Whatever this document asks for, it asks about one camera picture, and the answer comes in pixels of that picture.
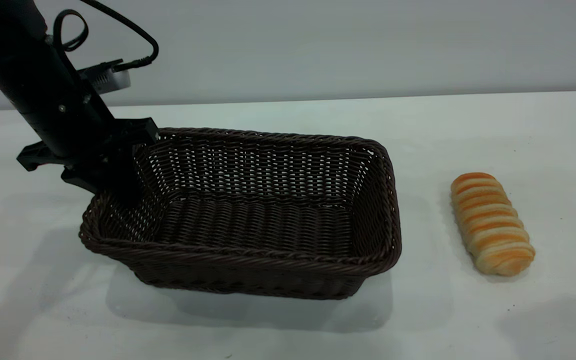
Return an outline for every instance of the wicker basket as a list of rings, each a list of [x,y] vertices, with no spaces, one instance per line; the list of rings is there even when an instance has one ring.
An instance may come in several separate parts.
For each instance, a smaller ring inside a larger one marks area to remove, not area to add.
[[[359,137],[162,129],[138,205],[92,199],[79,236],[155,287],[351,296],[402,252],[393,166]]]

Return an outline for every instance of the pastry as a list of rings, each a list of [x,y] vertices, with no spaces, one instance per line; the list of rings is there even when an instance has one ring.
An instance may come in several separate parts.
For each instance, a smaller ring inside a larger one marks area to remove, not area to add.
[[[530,266],[535,249],[496,178],[482,172],[464,173],[450,190],[464,245],[479,271],[515,276]]]

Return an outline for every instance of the white wall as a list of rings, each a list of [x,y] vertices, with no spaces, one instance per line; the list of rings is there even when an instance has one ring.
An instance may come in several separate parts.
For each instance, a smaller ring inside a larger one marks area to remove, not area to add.
[[[149,44],[76,0],[36,0],[91,30],[77,68]],[[157,61],[110,105],[576,89],[576,0],[105,0],[150,32]],[[66,21],[66,38],[79,29]],[[0,109],[9,107],[0,94]]]

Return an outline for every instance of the white table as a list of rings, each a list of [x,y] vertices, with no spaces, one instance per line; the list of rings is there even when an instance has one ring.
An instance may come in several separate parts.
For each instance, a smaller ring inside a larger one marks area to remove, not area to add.
[[[91,196],[61,166],[26,173],[37,137],[0,111],[0,360],[576,359],[576,92],[116,107],[160,127],[372,138],[395,169],[403,253],[343,301],[157,289],[77,237]],[[485,171],[537,250],[483,276],[450,183]]]

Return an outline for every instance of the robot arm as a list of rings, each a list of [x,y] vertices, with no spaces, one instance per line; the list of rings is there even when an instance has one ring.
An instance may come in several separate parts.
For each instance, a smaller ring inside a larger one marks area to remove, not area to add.
[[[85,2],[105,7],[96,1]],[[65,11],[57,18],[59,26],[55,29],[59,31],[64,16],[80,16],[74,10]],[[61,34],[53,37],[46,30],[46,22],[32,0],[0,0],[0,90],[41,138],[26,146],[18,161],[28,171],[43,164],[62,164],[64,181],[91,192],[109,189],[137,194],[133,146],[153,144],[158,128],[151,118],[124,120],[112,116],[99,96],[101,85],[96,84],[96,89],[91,77],[104,72],[125,73],[130,66],[117,60],[77,71],[65,51],[67,46],[74,50],[77,45],[73,43],[83,42],[87,27],[85,34],[66,44],[62,44]],[[155,51],[150,62],[158,50],[152,41]],[[133,61],[141,64],[131,68],[143,66],[144,60]]]

